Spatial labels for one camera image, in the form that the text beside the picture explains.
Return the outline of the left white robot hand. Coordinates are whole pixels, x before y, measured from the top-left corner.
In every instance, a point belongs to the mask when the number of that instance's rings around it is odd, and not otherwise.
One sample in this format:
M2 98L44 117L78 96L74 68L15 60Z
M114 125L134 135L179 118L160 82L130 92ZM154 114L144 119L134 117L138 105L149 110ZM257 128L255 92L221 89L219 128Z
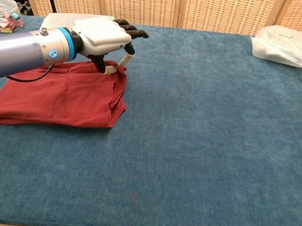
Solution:
M112 74L117 70L106 66L104 56L119 49L125 50L119 66L127 66L135 55L132 40L136 38L148 38L144 30L139 30L124 19L112 19L109 17L93 17L74 22L72 31L82 39L83 48L79 54L90 59L101 74Z

